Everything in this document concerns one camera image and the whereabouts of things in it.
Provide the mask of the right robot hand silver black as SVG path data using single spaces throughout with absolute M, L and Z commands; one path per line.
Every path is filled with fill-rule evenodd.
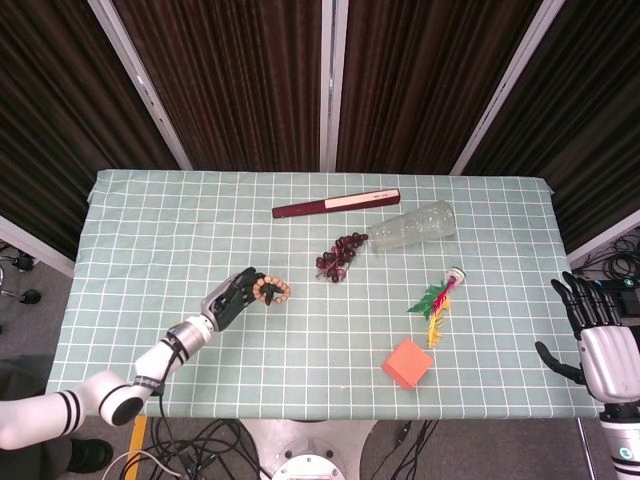
M 541 361 L 553 372 L 587 388 L 603 404 L 640 401 L 640 333 L 622 323 L 613 299 L 600 284 L 569 272 L 551 285 L 565 306 L 580 365 L 560 362 L 537 341 Z

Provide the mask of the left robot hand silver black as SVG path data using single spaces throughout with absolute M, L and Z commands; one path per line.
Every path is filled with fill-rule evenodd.
M 290 295 L 289 286 L 274 276 L 248 267 L 229 277 L 201 302 L 201 314 L 212 324 L 213 330 L 225 330 L 251 303 L 266 306 L 282 303 Z

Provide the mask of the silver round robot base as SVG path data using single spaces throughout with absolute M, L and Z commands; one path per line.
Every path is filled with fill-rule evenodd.
M 374 420 L 244 419 L 271 480 L 360 480 Z

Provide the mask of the black power strip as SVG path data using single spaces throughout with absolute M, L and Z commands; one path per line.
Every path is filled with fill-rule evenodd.
M 611 297 L 621 317 L 640 318 L 640 280 L 624 278 L 596 283 Z

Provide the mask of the green checked tablecloth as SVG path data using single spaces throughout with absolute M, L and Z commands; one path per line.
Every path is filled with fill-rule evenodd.
M 272 217 L 274 207 L 398 189 L 396 205 Z M 336 239 L 445 201 L 456 231 L 379 251 L 369 241 L 339 283 L 316 276 Z M 579 360 L 551 287 L 569 266 L 547 184 L 537 178 L 108 170 L 88 198 L 49 391 L 135 361 L 203 297 L 247 267 L 291 299 L 252 304 L 168 379 L 146 410 L 177 417 L 424 419 L 593 417 L 582 387 L 552 373 L 534 344 Z M 447 270 L 441 340 L 407 310 Z M 382 364 L 406 338 L 433 358 L 414 388 Z

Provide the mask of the maroon folding fan cream label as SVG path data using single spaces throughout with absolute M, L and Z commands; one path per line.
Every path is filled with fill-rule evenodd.
M 398 189 L 379 190 L 274 207 L 272 209 L 272 217 L 274 219 L 290 218 L 305 215 L 367 209 L 373 207 L 396 205 L 400 202 L 400 200 L 401 194 Z

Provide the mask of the dark red grape bunch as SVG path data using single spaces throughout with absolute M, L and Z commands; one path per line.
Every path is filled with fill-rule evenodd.
M 353 232 L 335 240 L 329 251 L 316 258 L 318 278 L 324 277 L 331 283 L 339 283 L 346 277 L 357 250 L 369 239 L 366 233 Z

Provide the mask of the yellow floor tape strip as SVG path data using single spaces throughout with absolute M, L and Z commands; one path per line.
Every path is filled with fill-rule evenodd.
M 144 438 L 146 433 L 148 417 L 141 415 L 134 419 L 134 424 L 131 432 L 129 450 L 138 451 L 141 450 L 144 444 Z

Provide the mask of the colourful feather shuttlecock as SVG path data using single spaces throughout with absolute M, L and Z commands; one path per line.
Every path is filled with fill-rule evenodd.
M 427 320 L 427 347 L 434 349 L 441 340 L 442 316 L 450 309 L 451 291 L 464 282 L 465 272 L 459 267 L 451 267 L 445 274 L 445 279 L 439 285 L 429 285 L 423 297 L 407 312 L 418 313 Z

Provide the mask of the orange cube box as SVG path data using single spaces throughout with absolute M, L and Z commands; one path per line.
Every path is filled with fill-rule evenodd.
M 401 387 L 414 388 L 433 365 L 433 358 L 410 338 L 403 340 L 382 364 Z

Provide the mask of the black wheeled stand base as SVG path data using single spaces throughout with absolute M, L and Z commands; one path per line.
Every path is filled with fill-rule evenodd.
M 4 287 L 4 264 L 11 265 L 21 272 L 31 271 L 35 265 L 35 259 L 20 249 L 17 250 L 17 254 L 14 256 L 4 254 L 4 251 L 10 247 L 11 245 L 8 242 L 0 239 L 0 296 L 17 299 L 20 303 L 26 305 L 37 304 L 41 300 L 41 294 L 39 291 L 35 289 L 28 289 L 19 294 L 14 291 L 6 290 Z

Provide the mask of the black shoe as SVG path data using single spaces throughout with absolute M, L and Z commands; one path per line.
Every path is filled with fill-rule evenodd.
M 95 473 L 106 468 L 113 459 L 113 447 L 101 439 L 72 439 L 71 459 L 67 471 Z

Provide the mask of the clear plastic bottle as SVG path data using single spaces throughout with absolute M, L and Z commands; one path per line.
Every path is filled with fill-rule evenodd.
M 366 234 L 372 249 L 379 252 L 439 240 L 455 231 L 452 207 L 445 201 L 437 201 L 370 226 Z

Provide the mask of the dark brown curtain panel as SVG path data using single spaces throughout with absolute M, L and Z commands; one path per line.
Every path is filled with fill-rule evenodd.
M 319 168 L 321 0 L 114 0 L 196 170 Z
M 86 0 L 0 0 L 0 216 L 73 259 L 99 171 L 177 167 Z
M 568 252 L 640 209 L 640 0 L 566 0 L 466 175 L 551 188 Z
M 350 0 L 339 172 L 445 175 L 542 0 Z

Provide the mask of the white frame post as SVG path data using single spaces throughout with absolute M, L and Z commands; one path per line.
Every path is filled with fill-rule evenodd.
M 322 0 L 319 170 L 336 171 L 349 0 Z
M 626 216 L 619 222 L 599 233 L 580 247 L 567 254 L 567 261 L 571 266 L 576 265 L 580 259 L 586 257 L 592 251 L 603 247 L 605 244 L 621 237 L 628 231 L 640 226 L 640 208 Z
M 182 170 L 192 171 L 193 165 L 113 0 L 87 2 L 177 165 Z
M 73 260 L 2 215 L 0 215 L 0 239 L 44 262 L 67 277 L 74 277 L 75 262 Z
M 542 0 L 514 51 L 491 99 L 449 174 L 460 176 L 487 135 L 525 68 L 563 8 L 566 0 Z

